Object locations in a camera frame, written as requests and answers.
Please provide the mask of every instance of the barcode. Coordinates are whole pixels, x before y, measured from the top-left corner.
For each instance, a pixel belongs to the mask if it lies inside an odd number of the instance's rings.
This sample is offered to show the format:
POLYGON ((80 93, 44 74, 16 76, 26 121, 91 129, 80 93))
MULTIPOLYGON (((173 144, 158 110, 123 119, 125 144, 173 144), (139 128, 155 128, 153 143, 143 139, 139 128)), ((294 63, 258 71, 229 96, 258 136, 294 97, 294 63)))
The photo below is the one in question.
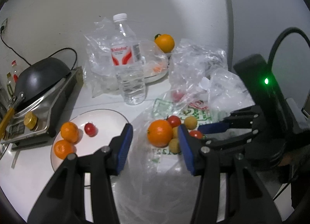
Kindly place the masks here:
POLYGON ((139 61, 141 59, 139 45, 138 44, 137 45, 133 45, 132 49, 134 51, 134 56, 135 56, 136 61, 139 61))

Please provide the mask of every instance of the wall socket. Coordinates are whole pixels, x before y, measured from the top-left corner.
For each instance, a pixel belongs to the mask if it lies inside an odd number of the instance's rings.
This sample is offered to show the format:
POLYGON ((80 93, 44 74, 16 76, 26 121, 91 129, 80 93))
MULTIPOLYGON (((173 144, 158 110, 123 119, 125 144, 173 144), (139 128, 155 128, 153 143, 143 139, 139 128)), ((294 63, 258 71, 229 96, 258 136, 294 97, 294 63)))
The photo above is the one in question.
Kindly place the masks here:
POLYGON ((4 22, 2 22, 1 26, 4 26, 4 29, 2 31, 2 33, 4 33, 4 31, 7 29, 7 18, 4 20, 4 22))

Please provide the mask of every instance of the yellow handle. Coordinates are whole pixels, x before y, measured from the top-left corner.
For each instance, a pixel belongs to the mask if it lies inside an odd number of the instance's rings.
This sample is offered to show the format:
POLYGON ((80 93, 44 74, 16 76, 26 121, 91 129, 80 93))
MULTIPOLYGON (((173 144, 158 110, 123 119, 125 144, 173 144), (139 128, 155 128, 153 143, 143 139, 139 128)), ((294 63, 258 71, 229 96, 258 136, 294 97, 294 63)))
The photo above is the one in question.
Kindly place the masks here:
POLYGON ((4 131, 6 130, 11 118, 14 116, 15 110, 11 107, 5 114, 4 118, 0 123, 0 136, 3 136, 4 131))

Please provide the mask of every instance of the bottle label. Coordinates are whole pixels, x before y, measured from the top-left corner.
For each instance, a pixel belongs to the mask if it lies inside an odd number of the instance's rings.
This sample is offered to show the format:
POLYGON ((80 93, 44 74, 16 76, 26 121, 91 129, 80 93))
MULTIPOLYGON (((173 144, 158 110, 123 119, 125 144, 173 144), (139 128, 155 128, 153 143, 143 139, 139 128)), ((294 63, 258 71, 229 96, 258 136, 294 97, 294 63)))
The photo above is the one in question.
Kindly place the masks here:
POLYGON ((127 46, 126 44, 111 47, 113 64, 115 66, 126 65, 140 60, 139 45, 127 46))
POLYGON ((18 76, 16 74, 13 75, 13 79, 15 82, 17 82, 18 76))

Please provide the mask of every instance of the plate rim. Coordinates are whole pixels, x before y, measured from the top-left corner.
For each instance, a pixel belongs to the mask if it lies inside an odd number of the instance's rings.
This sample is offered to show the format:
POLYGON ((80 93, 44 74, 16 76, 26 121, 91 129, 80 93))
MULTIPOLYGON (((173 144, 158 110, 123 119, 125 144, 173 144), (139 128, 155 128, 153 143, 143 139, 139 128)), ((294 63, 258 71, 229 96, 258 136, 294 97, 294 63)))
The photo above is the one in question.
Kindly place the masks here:
MULTIPOLYGON (((78 116, 72 118, 72 119, 71 119, 70 121, 68 121, 68 122, 71 122, 72 120, 76 119, 77 117, 79 117, 79 116, 81 116, 81 115, 83 115, 83 114, 86 114, 86 113, 88 113, 88 112, 99 111, 99 110, 110 110, 110 111, 114 111, 114 112, 120 114, 121 116, 123 116, 123 118, 125 118, 125 120, 127 121, 127 123, 129 123, 128 119, 127 119, 121 112, 118 112, 118 111, 112 110, 112 109, 94 109, 94 110, 85 111, 85 112, 79 114, 78 116)), ((50 161, 51 161, 51 166, 52 166, 52 169, 53 169, 54 173, 55 173, 55 170, 54 170, 54 167, 53 167, 53 164, 52 164, 52 151, 53 151, 53 145, 54 145, 55 139, 53 140, 53 143, 52 143, 52 146, 51 146, 51 152, 50 152, 50 161)))

